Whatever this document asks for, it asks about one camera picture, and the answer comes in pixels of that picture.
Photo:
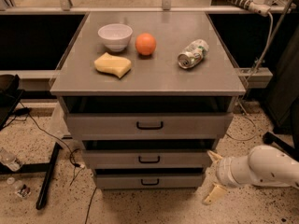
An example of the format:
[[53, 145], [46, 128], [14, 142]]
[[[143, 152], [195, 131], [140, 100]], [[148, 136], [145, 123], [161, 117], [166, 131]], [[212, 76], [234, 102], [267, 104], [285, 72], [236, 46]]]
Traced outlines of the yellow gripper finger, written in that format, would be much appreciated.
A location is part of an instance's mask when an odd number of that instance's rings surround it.
[[213, 161], [215, 161], [215, 162], [219, 162], [219, 161], [221, 161], [221, 160], [223, 159], [223, 156], [219, 155], [218, 153], [216, 153], [216, 152], [214, 152], [214, 151], [212, 151], [212, 150], [209, 150], [209, 151], [207, 152], [207, 154], [208, 154], [209, 157], [210, 157]]
[[227, 188], [225, 186], [218, 183], [214, 183], [212, 190], [204, 199], [204, 204], [212, 205], [213, 203], [224, 197], [226, 193]]

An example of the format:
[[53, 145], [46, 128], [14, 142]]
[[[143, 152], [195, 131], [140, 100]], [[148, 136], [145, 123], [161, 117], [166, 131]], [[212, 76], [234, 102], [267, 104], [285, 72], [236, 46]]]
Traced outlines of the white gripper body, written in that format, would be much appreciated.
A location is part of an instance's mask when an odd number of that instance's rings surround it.
[[216, 177], [224, 186], [230, 188], [239, 188], [248, 184], [248, 157], [222, 158], [217, 164]]

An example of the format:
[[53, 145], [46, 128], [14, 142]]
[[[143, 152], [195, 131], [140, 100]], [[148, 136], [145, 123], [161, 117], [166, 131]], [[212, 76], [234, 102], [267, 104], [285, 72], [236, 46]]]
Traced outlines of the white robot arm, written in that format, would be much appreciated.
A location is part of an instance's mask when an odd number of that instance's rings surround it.
[[218, 182], [204, 199], [206, 205], [222, 198], [228, 188], [245, 185], [299, 189], [299, 162], [275, 147], [260, 145], [241, 157], [223, 157], [211, 150], [208, 155], [216, 162]]

